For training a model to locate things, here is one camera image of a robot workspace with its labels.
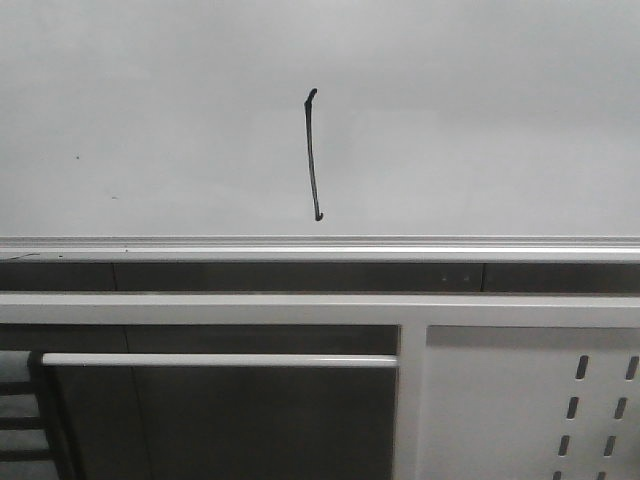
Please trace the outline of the white metal pegboard stand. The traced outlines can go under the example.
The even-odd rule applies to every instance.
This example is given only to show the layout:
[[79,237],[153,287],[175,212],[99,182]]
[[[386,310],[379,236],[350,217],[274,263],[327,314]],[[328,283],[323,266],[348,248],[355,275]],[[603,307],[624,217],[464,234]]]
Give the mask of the white metal pegboard stand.
[[5,324],[392,325],[398,479],[635,479],[635,297],[5,294]]

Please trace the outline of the black slatted chair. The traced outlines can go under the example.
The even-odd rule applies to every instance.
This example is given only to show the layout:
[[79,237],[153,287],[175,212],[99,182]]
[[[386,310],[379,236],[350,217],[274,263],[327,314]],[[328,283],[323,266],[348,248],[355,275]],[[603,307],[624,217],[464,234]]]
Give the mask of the black slatted chair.
[[59,401],[39,352],[1,352],[1,477],[78,477]]

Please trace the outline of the white whiteboard with aluminium frame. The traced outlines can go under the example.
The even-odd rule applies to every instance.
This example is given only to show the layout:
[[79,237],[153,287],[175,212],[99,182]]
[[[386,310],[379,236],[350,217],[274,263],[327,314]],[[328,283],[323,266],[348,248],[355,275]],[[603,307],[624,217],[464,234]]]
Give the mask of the white whiteboard with aluminium frame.
[[5,260],[639,259],[635,1],[5,1]]

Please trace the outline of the white horizontal rail bar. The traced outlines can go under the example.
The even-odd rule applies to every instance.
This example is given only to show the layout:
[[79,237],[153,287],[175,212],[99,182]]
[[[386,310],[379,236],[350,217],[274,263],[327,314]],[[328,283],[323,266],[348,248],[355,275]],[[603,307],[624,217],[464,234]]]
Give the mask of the white horizontal rail bar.
[[46,366],[396,368],[393,355],[45,353]]

